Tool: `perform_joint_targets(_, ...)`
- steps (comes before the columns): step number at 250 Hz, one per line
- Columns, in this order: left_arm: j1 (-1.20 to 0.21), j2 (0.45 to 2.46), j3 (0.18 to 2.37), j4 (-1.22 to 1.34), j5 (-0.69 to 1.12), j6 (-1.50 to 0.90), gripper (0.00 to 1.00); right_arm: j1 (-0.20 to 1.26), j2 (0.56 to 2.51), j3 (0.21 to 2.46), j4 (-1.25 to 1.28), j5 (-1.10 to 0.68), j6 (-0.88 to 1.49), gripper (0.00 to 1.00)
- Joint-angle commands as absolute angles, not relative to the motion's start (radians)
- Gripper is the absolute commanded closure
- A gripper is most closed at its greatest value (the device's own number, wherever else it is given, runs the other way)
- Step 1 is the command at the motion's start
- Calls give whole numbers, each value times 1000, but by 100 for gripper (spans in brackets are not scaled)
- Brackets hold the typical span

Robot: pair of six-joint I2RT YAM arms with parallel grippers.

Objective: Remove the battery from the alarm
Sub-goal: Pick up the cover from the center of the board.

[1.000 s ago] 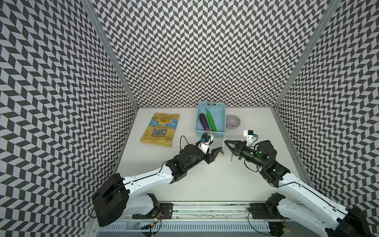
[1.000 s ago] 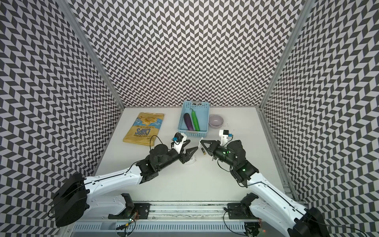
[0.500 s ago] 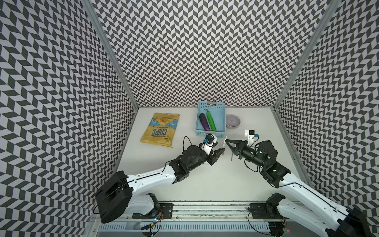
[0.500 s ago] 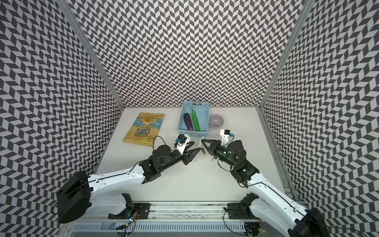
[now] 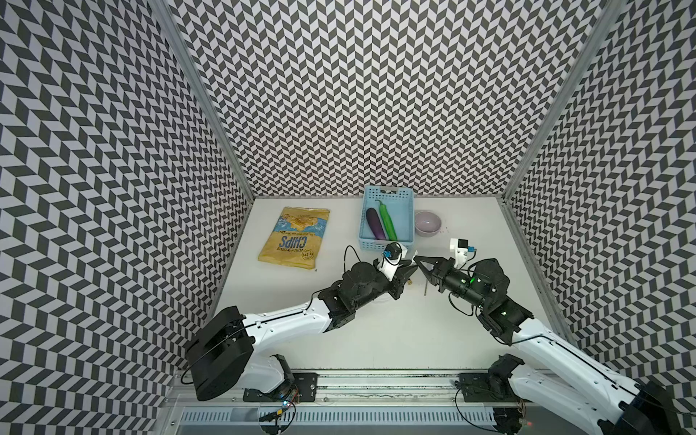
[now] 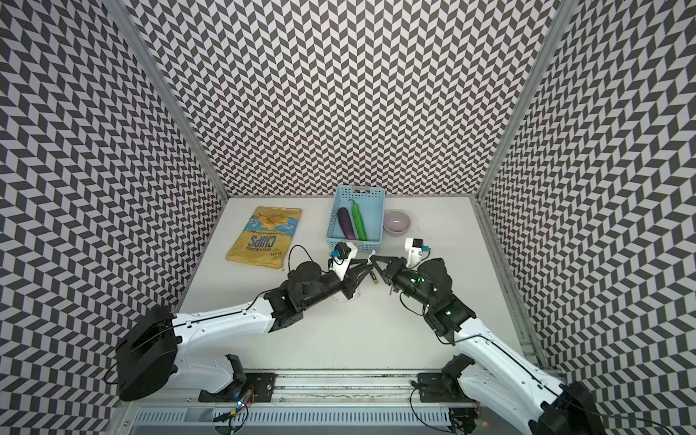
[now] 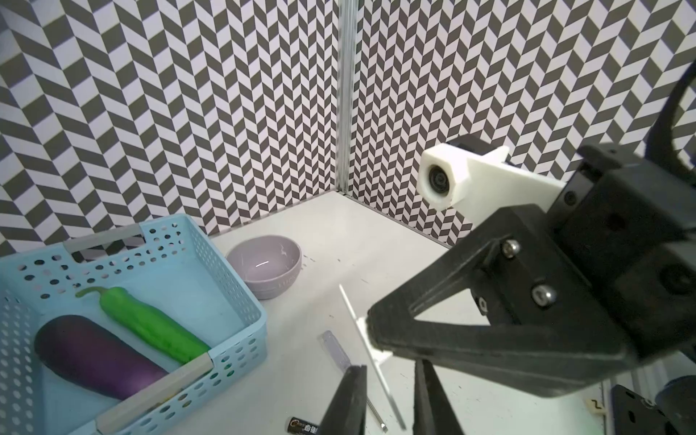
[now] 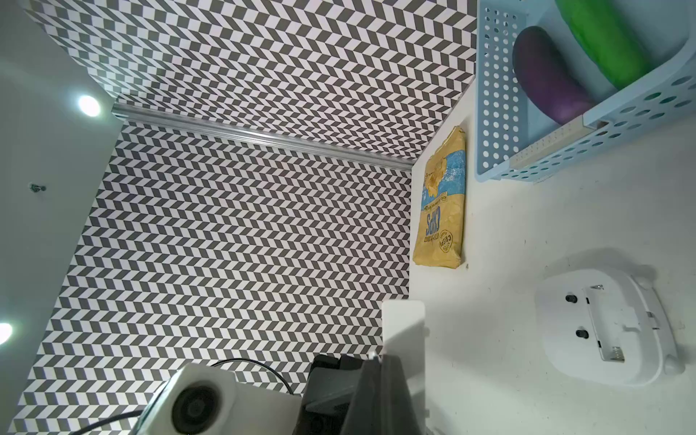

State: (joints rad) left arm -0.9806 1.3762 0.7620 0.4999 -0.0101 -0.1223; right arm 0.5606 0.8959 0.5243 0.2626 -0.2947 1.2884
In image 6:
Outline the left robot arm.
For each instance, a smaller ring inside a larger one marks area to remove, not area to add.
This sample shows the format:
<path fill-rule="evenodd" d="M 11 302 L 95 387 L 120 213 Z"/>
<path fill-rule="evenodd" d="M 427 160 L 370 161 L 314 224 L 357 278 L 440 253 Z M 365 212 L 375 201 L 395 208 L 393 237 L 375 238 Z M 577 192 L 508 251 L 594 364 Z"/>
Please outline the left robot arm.
<path fill-rule="evenodd" d="M 327 272 L 307 261 L 250 303 L 178 315 L 156 306 L 116 346 L 117 395 L 133 402 L 163 389 L 193 389 L 201 402 L 239 402 L 250 387 L 240 358 L 205 356 L 204 349 L 286 329 L 338 293 L 352 299 L 372 271 L 366 259 L 342 260 Z"/>

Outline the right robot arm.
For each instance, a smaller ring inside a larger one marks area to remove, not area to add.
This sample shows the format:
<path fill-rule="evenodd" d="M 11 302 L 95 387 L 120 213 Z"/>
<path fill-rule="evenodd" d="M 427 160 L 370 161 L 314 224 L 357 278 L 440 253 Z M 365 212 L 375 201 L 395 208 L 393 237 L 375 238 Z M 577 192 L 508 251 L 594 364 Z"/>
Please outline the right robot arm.
<path fill-rule="evenodd" d="M 464 362 L 456 383 L 468 398 L 491 409 L 523 434 L 604 434 L 592 393 L 566 384 L 500 340 L 452 291 L 443 259 L 412 270 L 403 257 L 370 258 L 382 280 L 422 305 L 433 333 Z"/>

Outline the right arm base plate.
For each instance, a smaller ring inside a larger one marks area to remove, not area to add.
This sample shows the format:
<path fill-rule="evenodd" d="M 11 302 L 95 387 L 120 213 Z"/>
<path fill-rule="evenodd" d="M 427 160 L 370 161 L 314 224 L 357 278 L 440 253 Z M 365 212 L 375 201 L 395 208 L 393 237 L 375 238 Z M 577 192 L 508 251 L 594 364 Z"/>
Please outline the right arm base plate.
<path fill-rule="evenodd" d="M 418 373 L 417 384 L 421 402 L 474 403 L 464 394 L 459 383 L 442 373 Z"/>

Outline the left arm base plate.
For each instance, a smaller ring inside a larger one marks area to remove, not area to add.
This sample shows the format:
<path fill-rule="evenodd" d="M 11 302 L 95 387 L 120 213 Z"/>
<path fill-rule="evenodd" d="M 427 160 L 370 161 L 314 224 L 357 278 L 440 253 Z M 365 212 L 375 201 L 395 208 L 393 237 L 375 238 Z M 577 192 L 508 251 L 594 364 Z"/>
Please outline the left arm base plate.
<path fill-rule="evenodd" d="M 244 384 L 240 380 L 234 380 L 220 393 L 210 393 L 201 390 L 198 402 L 232 403 L 232 402 L 260 402 L 272 401 L 276 387 L 276 373 L 247 373 Z"/>

